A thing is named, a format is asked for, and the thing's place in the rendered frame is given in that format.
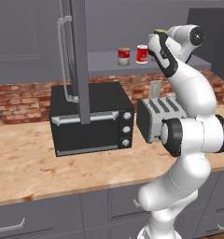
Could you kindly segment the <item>open grey cabinet door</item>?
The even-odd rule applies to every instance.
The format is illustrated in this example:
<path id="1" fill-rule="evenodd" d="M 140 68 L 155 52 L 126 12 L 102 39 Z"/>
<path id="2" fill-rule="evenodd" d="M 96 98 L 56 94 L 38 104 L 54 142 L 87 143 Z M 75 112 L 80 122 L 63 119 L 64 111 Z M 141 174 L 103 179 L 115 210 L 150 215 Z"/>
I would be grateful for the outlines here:
<path id="1" fill-rule="evenodd" d="M 75 104 L 81 124 L 90 123 L 89 72 L 85 0 L 59 0 L 60 18 L 72 20 L 62 26 L 63 57 L 67 91 L 78 97 Z"/>

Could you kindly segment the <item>closed grey cabinet door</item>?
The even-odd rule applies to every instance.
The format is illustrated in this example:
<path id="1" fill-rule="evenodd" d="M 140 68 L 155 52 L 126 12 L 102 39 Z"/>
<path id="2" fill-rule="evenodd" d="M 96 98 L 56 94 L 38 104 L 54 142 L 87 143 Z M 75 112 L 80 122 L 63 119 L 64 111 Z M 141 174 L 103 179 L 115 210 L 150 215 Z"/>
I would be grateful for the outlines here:
<path id="1" fill-rule="evenodd" d="M 58 0 L 0 0 L 0 84 L 62 78 Z"/>

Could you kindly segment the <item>black toaster oven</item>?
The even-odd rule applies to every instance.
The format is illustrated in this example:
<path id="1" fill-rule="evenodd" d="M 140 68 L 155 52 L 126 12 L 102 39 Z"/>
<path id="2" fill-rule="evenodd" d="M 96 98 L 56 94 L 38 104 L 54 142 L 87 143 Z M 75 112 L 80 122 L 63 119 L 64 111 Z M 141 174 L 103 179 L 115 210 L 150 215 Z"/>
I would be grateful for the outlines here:
<path id="1" fill-rule="evenodd" d="M 96 151 L 130 148 L 133 140 L 134 107 L 119 82 L 90 83 L 90 110 L 94 112 L 118 111 L 115 119 L 91 121 L 90 124 L 69 123 L 57 126 L 52 117 L 75 115 L 75 104 L 65 100 L 63 86 L 53 86 L 50 96 L 49 121 L 57 157 L 90 153 Z M 130 119 L 123 118 L 130 112 Z M 123 127 L 131 130 L 124 133 Z M 130 145 L 125 147 L 122 141 L 128 139 Z"/>

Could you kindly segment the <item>grey slot toaster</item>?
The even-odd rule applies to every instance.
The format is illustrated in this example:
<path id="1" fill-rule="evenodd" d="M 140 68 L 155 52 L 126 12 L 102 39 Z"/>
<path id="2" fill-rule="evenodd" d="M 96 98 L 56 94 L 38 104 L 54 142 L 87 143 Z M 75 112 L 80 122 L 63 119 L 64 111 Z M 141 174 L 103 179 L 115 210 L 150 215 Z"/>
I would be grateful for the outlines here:
<path id="1" fill-rule="evenodd" d="M 139 99 L 136 124 L 147 143 L 160 142 L 162 120 L 185 118 L 187 113 L 174 96 Z"/>

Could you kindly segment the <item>red and white can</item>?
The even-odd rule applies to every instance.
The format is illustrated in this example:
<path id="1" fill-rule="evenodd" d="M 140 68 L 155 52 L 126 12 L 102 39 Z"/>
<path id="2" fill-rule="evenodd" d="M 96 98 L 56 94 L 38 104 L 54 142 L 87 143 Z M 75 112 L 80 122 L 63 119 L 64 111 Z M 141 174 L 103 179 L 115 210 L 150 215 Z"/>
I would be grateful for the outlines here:
<path id="1" fill-rule="evenodd" d="M 128 66 L 130 63 L 130 49 L 119 48 L 118 49 L 118 65 Z"/>

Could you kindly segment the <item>grey drawer front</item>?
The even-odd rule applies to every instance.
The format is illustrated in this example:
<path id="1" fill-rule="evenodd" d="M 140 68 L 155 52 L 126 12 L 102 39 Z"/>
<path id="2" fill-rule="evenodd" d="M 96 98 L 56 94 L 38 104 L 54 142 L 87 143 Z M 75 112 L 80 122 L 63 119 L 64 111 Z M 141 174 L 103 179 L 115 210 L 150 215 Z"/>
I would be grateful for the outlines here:
<path id="1" fill-rule="evenodd" d="M 224 231 L 210 231 L 214 229 L 217 224 L 224 226 L 224 214 L 203 218 L 198 226 L 196 233 L 194 234 L 194 237 L 199 238 L 223 233 Z"/>
<path id="2" fill-rule="evenodd" d="M 0 206 L 0 228 L 23 218 L 22 229 L 0 232 L 0 239 L 84 239 L 77 194 Z"/>
<path id="3" fill-rule="evenodd" d="M 211 196 L 203 215 L 209 217 L 222 213 L 224 213 L 224 191 Z"/>

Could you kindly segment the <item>white wall outlet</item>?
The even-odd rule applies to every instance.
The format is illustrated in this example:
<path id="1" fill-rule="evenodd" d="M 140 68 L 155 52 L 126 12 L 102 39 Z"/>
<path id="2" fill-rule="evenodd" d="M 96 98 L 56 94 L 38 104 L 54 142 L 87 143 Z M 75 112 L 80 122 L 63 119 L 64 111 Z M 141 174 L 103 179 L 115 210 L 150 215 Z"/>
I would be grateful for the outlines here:
<path id="1" fill-rule="evenodd" d="M 149 85 L 149 97 L 158 98 L 161 94 L 161 81 L 153 80 Z"/>

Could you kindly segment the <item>open grey wall cabinet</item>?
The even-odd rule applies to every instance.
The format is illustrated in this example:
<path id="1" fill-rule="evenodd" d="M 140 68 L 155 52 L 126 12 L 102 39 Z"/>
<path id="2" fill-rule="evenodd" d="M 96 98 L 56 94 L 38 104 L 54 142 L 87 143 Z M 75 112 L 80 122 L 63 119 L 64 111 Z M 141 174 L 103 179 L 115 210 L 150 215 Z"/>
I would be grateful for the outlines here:
<path id="1" fill-rule="evenodd" d="M 158 73 L 153 61 L 137 63 L 136 47 L 154 29 L 187 23 L 191 8 L 224 7 L 224 0 L 85 0 L 88 68 L 91 77 Z M 118 49 L 130 49 L 128 66 Z"/>

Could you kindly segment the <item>dark grey wall cabinet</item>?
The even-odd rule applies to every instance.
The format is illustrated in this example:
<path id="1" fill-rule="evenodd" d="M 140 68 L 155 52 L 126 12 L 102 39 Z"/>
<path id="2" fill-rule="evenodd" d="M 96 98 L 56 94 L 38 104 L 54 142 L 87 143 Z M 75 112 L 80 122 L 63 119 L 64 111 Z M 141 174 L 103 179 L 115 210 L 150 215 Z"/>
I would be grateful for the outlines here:
<path id="1" fill-rule="evenodd" d="M 201 26 L 204 32 L 204 42 L 194 54 L 224 80 L 224 7 L 191 8 L 187 23 Z"/>

